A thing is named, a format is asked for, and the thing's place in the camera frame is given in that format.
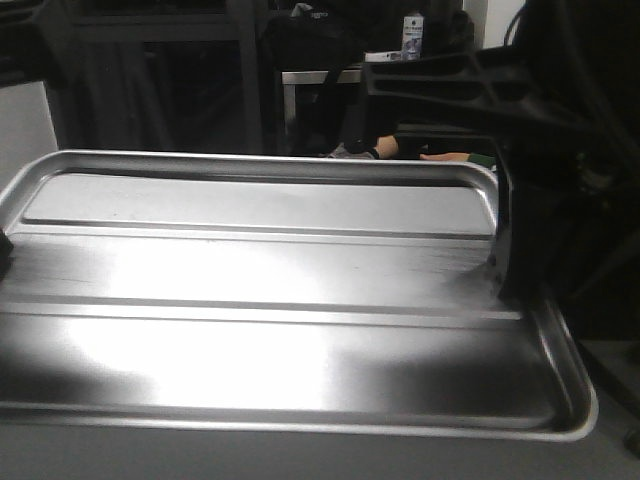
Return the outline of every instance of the desk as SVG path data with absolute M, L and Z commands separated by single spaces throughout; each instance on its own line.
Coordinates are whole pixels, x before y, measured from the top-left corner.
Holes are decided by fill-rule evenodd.
M 338 77 L 338 83 L 360 83 L 359 65 L 344 70 Z M 327 77 L 327 70 L 303 72 L 278 72 L 282 85 L 282 122 L 278 122 L 278 153 L 291 153 L 296 127 L 297 87 L 300 85 L 321 85 Z

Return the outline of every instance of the reflective metal surface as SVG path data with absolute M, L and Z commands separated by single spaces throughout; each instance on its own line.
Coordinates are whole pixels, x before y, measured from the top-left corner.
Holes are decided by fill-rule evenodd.
M 469 165 L 47 157 L 0 199 L 0 415 L 578 438 L 562 319 L 485 280 L 495 197 Z

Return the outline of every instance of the sneaker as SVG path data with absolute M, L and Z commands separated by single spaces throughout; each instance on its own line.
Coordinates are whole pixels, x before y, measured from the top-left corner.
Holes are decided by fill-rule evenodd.
M 346 148 L 344 148 L 344 143 L 341 143 L 336 147 L 336 149 L 325 155 L 325 158 L 355 158 L 358 160 L 376 160 L 376 157 L 371 152 L 362 152 L 362 153 L 351 153 Z

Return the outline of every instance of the wall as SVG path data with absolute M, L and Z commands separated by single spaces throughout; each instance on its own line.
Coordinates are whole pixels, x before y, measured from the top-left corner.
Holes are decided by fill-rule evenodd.
M 476 25 L 478 48 L 499 47 L 509 23 L 524 0 L 465 0 L 464 9 Z
M 27 163 L 57 149 L 42 82 L 0 88 L 0 190 Z

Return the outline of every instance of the plastic bottle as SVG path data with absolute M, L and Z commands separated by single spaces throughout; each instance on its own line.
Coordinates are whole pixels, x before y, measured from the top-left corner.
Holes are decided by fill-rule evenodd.
M 402 28 L 402 59 L 418 60 L 422 52 L 422 36 L 424 17 L 419 12 L 412 12 L 404 17 Z

